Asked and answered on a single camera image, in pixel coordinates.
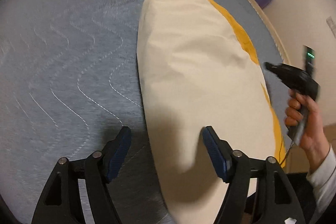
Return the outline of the white sleeved right forearm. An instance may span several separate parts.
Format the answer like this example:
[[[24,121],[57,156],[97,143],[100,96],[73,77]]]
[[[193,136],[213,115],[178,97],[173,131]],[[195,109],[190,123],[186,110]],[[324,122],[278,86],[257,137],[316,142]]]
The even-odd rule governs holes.
[[[313,173],[309,172],[306,179],[313,187],[316,203],[309,223],[329,223],[331,217],[328,217],[327,213],[335,213],[335,209],[331,208],[335,205],[335,153],[331,146],[322,164]]]

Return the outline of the person right hand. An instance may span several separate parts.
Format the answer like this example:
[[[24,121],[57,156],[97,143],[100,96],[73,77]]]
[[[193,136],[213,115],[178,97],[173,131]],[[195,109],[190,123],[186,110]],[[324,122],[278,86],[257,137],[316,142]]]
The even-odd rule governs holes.
[[[294,90],[289,91],[290,99],[285,110],[286,127],[296,126],[303,120],[299,109],[305,106],[308,116],[304,134],[299,146],[304,150],[309,162],[310,172],[315,172],[326,159],[330,151],[330,143],[323,132],[323,122],[317,102],[309,96],[303,96]]]

